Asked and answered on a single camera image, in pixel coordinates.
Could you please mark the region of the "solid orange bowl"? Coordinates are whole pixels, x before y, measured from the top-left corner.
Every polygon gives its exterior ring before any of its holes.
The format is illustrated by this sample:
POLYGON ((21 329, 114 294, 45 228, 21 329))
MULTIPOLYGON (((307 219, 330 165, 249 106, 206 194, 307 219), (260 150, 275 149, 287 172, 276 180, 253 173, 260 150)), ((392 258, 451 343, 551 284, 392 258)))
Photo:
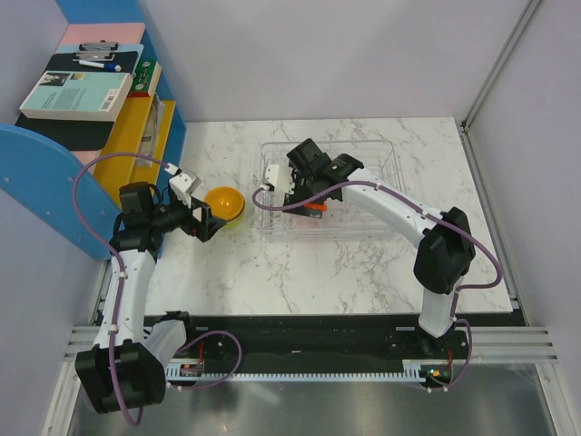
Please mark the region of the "solid orange bowl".
POLYGON ((307 203, 303 206, 304 214, 310 218, 321 219, 328 210, 325 203, 307 203))

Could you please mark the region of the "yellow bowl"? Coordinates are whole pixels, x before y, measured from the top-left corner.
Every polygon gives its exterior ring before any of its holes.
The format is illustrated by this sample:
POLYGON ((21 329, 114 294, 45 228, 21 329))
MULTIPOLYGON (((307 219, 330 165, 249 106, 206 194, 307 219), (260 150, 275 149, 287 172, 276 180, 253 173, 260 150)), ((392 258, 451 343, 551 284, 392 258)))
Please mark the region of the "yellow bowl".
POLYGON ((204 197, 215 217, 234 223, 243 215, 246 201, 240 191, 229 186, 211 189, 204 197))

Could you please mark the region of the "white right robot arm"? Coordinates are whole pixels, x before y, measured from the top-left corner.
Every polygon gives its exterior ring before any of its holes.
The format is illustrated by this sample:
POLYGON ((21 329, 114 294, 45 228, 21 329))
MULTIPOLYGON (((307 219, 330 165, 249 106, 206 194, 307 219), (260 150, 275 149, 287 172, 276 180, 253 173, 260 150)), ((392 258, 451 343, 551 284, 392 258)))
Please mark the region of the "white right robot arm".
POLYGON ((457 298, 454 292, 468 273, 476 250, 467 215, 457 207, 446 212, 421 206, 388 186, 349 154, 332 159, 311 139, 287 153, 293 192, 284 204, 323 204, 331 199, 373 215, 417 249, 413 274, 423 287, 418 351, 429 358, 448 347, 457 298), (459 228, 459 234, 450 225, 459 228))

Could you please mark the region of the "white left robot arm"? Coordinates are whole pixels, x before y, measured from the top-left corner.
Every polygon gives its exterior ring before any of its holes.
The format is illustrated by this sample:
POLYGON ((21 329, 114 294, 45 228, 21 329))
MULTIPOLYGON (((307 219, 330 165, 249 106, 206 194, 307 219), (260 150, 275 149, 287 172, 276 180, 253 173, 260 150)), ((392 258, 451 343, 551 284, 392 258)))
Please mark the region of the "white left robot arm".
POLYGON ((120 190, 122 210, 108 243, 113 272, 102 324, 92 348, 75 358, 75 370, 98 413, 161 403, 172 357, 189 357, 198 350, 198 333, 186 327, 188 313, 169 312, 145 333, 144 311, 165 234, 179 229, 205 243, 226 224, 195 197, 199 183, 186 173, 172 177, 168 203, 146 182, 120 190))

